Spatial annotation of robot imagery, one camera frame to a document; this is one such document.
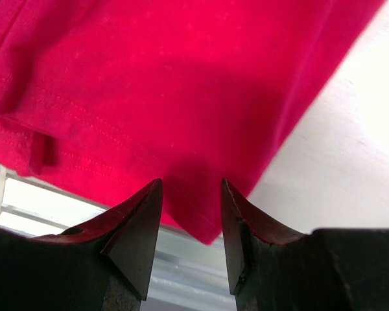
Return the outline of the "red t shirt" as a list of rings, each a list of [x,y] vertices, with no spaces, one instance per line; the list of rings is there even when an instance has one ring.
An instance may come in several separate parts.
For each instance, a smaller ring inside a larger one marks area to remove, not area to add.
[[[381,1],[0,1],[0,164],[205,244]]]

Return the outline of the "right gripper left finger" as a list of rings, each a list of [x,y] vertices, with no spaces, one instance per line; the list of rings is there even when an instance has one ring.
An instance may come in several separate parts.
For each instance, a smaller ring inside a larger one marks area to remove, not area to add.
[[[58,235],[27,238],[0,229],[0,310],[139,310],[162,202],[155,179]]]

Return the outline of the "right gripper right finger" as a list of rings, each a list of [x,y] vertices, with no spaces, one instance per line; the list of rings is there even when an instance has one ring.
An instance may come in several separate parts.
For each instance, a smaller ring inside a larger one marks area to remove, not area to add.
[[[389,310],[389,229],[300,233],[221,183],[230,293],[238,310]]]

